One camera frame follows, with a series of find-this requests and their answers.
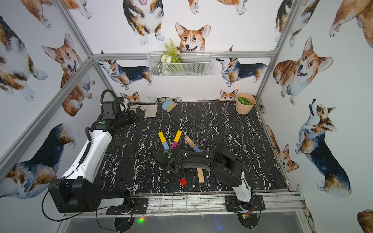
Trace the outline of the magenta rectangular block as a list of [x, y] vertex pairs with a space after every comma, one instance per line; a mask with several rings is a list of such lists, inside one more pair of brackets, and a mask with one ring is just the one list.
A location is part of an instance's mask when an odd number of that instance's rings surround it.
[[174, 149], [174, 148], [176, 148], [177, 146], [178, 146], [178, 142], [174, 141], [174, 142], [172, 143], [171, 149]]

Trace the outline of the small light blue block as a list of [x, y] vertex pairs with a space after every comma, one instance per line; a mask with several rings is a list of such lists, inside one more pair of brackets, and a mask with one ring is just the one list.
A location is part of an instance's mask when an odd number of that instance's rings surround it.
[[167, 144], [167, 142], [163, 142], [162, 145], [163, 145], [163, 148], [164, 148], [165, 151], [168, 151], [170, 149], [170, 147]]

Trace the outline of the red block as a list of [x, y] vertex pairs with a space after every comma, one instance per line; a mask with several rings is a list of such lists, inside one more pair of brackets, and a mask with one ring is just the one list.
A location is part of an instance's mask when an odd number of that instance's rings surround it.
[[178, 181], [179, 181], [179, 183], [180, 183], [180, 185], [181, 185], [182, 187], [184, 187], [184, 186], [187, 184], [187, 181], [186, 181], [184, 178], [181, 178], [181, 179], [179, 179]]

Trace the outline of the long yellow block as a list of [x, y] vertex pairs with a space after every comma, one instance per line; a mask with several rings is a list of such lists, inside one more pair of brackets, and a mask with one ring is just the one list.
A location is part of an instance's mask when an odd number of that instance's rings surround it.
[[177, 134], [174, 138], [174, 142], [177, 142], [177, 143], [179, 142], [181, 134], [182, 134], [182, 131], [177, 131]]

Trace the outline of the light blue rectangular block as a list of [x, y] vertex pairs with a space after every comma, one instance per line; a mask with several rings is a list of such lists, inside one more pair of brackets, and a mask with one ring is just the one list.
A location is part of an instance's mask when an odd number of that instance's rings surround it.
[[195, 152], [201, 152], [201, 150], [200, 150], [197, 146], [194, 146], [194, 147], [193, 147], [193, 150], [194, 150]]

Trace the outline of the long natural wood block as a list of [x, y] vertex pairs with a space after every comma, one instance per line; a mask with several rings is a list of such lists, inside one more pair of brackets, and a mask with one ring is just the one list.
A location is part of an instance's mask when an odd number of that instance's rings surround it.
[[196, 146], [195, 143], [189, 137], [186, 137], [185, 141], [189, 144], [191, 148], [194, 148]]

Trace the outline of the short yellow block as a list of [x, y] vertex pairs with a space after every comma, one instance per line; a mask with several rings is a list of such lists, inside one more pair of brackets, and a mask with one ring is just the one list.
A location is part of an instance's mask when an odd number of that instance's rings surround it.
[[159, 138], [160, 138], [160, 140], [161, 140], [161, 143], [166, 143], [166, 139], [165, 139], [165, 137], [164, 137], [164, 135], [163, 135], [162, 132], [159, 132], [159, 133], [158, 133], [158, 136], [159, 136]]

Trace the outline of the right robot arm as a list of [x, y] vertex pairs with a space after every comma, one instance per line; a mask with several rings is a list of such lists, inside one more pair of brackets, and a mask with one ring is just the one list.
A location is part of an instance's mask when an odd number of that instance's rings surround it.
[[228, 149], [217, 147], [205, 152], [170, 149], [169, 152], [157, 154], [154, 162], [168, 174], [174, 175], [190, 168], [209, 170], [222, 183], [233, 188], [239, 201], [251, 201], [252, 190], [245, 178], [243, 161]]

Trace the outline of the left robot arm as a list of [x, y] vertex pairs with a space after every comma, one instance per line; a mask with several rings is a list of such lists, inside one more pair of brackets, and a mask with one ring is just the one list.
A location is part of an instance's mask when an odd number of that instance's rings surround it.
[[108, 114], [108, 118], [104, 118], [101, 115], [85, 129], [85, 147], [62, 178], [54, 180], [48, 187], [58, 212], [84, 213], [109, 207], [117, 207], [123, 212], [133, 210], [134, 203], [128, 190], [103, 191], [93, 182], [113, 135], [143, 120], [144, 116], [145, 112], [140, 108], [123, 116]]

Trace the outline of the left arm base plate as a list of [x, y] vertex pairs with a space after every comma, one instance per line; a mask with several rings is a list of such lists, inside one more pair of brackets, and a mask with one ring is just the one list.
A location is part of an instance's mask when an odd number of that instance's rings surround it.
[[147, 212], [148, 198], [134, 198], [130, 202], [125, 200], [122, 205], [109, 207], [106, 211], [110, 215], [144, 215]]

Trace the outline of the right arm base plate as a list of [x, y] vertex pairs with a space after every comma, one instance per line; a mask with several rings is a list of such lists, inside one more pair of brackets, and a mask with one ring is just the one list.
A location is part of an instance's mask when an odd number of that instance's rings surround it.
[[240, 201], [237, 196], [225, 196], [224, 204], [228, 212], [247, 214], [251, 211], [264, 211], [266, 206], [262, 195], [252, 193], [249, 202]]

